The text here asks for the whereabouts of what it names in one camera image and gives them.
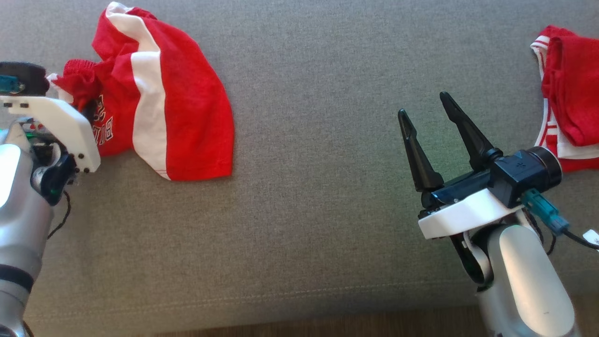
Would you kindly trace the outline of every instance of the cable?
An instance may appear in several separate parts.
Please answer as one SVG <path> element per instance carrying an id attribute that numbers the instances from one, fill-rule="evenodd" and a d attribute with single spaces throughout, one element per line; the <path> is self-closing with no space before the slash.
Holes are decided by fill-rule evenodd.
<path id="1" fill-rule="evenodd" d="M 523 208 L 522 210 L 524 211 L 524 216 L 527 218 L 528 222 L 530 222 L 534 230 L 537 231 L 539 239 L 541 240 L 541 245 L 543 245 L 545 243 L 543 239 L 543 232 L 541 231 L 541 228 L 539 227 L 537 220 L 534 218 L 534 215 L 532 215 L 528 209 Z"/>
<path id="2" fill-rule="evenodd" d="M 54 233 L 56 233 L 57 230 L 61 229 L 62 226 L 65 225 L 66 219 L 69 217 L 69 214 L 71 214 L 71 196 L 66 192 L 63 191 L 63 193 L 65 194 L 66 197 L 66 213 L 65 213 L 65 217 L 62 218 L 62 222 L 60 224 L 58 224 L 58 226 L 56 226 L 56 228 L 54 228 L 50 234 L 48 234 L 48 239 L 51 238 Z"/>
<path id="3" fill-rule="evenodd" d="M 596 245 L 594 243 L 588 242 L 587 240 L 581 238 L 580 236 L 576 236 L 574 233 L 570 232 L 567 229 L 564 229 L 562 231 L 562 233 L 564 233 L 564 235 L 566 235 L 567 237 L 569 237 L 570 239 L 576 241 L 577 243 L 588 247 L 588 248 L 592 248 L 592 249 L 599 249 L 599 245 Z"/>
<path id="4" fill-rule="evenodd" d="M 25 332 L 27 333 L 28 337 L 35 337 L 34 333 L 31 331 L 31 328 L 27 325 L 26 321 L 23 321 L 23 328 L 25 328 Z"/>
<path id="5" fill-rule="evenodd" d="M 557 242 L 558 237 L 555 234 L 551 233 L 551 245 L 549 245 L 549 250 L 547 251 L 547 255 L 551 255 L 553 253 L 553 249 L 555 248 L 555 243 Z"/>

